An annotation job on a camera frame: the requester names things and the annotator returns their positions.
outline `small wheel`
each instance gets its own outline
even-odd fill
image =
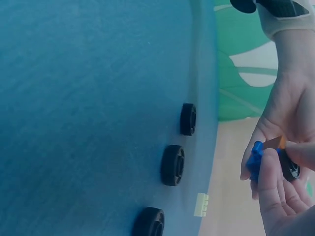
[[[181,111],[181,134],[191,136],[196,129],[197,112],[193,104],[185,103]]]
[[[180,145],[169,145],[166,147],[161,167],[161,179],[167,186],[177,186],[184,170],[184,150]]]
[[[231,5],[243,13],[254,13],[257,10],[256,0],[230,0]]]
[[[164,223],[163,210],[147,207],[134,222],[132,236],[163,236]]]
[[[297,178],[300,177],[300,166],[295,164],[287,155],[285,149],[280,150],[279,152],[279,161],[281,164],[281,169],[284,178],[289,181],[293,182]]]

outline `blue toy piece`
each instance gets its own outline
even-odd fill
[[[250,180],[253,180],[255,182],[258,182],[262,151],[263,151],[263,142],[256,141],[254,144],[254,147],[252,148],[252,154],[246,163],[246,167],[251,173]]]

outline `tan floor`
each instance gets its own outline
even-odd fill
[[[266,235],[249,182],[239,180],[242,155],[256,123],[257,119],[246,119],[219,125],[209,207],[199,236]]]

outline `green leaf pattern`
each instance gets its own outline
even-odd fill
[[[244,14],[215,0],[219,66],[219,121],[262,114],[276,79],[275,44],[262,32],[258,13]]]

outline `yellow lego brick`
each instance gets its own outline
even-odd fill
[[[197,217],[206,216],[208,200],[209,200],[209,195],[205,193],[198,193],[194,216],[197,216]]]

